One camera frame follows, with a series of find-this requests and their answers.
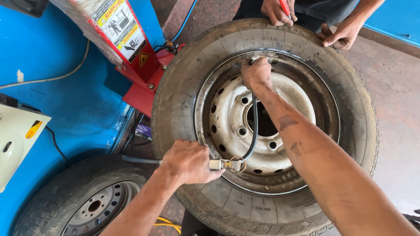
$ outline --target person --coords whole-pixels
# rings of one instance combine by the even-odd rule
[[[370,15],[385,0],[287,0],[290,17],[279,0],[242,0],[233,20],[270,18],[274,26],[294,23],[318,34],[322,46],[348,50]],[[335,33],[328,25],[342,22]]]
[[[241,66],[244,85],[264,105],[293,167],[338,231],[346,236],[420,236],[369,175],[273,89],[267,59],[258,58],[251,66],[248,63],[243,61]],[[148,235],[179,186],[207,183],[225,171],[209,170],[208,164],[206,146],[198,141],[177,140],[164,155],[161,166],[101,236]]]

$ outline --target hand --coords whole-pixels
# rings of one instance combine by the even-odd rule
[[[287,0],[287,4],[289,5],[291,19],[283,12],[278,0],[264,0],[261,13],[270,17],[274,26],[284,24],[292,26],[293,22],[297,21],[297,17],[294,15],[294,0]]]
[[[209,149],[198,141],[176,140],[159,169],[167,171],[178,184],[205,184],[219,178],[225,169],[209,170]]]
[[[323,23],[321,24],[321,33],[318,33],[318,37],[323,40],[323,47],[331,45],[336,49],[348,50],[352,47],[363,24],[364,21],[355,17],[347,17],[333,34],[328,25]]]
[[[250,66],[249,60],[243,60],[241,65],[241,74],[244,85],[254,94],[271,89],[271,65],[267,58],[258,58]]]

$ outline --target black rubber hose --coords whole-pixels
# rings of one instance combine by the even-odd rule
[[[255,95],[252,94],[252,111],[254,112],[254,134],[252,135],[251,145],[249,146],[248,151],[242,157],[244,160],[248,159],[252,152],[255,149],[255,144],[257,143],[257,136],[258,136],[258,110],[257,110],[257,99]]]
[[[125,161],[129,162],[137,162],[137,163],[147,163],[147,164],[160,164],[159,159],[144,159],[144,158],[138,158],[138,157],[130,157],[126,155],[122,155],[121,158]]]

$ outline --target floor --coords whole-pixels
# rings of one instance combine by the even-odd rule
[[[190,19],[178,38],[188,42],[203,31],[232,19],[240,0],[198,1]],[[209,2],[214,13],[210,14]],[[165,22],[174,0],[153,0],[161,25]],[[349,51],[343,52],[364,79],[374,101],[379,122],[380,148],[373,179],[402,213],[413,214],[420,209],[420,59],[391,49],[366,38],[358,37]],[[150,144],[142,150],[151,155]],[[162,217],[181,224],[184,208],[171,198]],[[171,227],[154,226],[150,236],[175,236]],[[332,228],[323,235],[339,236]]]

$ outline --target red marker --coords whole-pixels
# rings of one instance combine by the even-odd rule
[[[281,8],[283,9],[283,12],[291,19],[290,17],[290,9],[289,5],[287,5],[287,0],[278,0],[280,3]]]

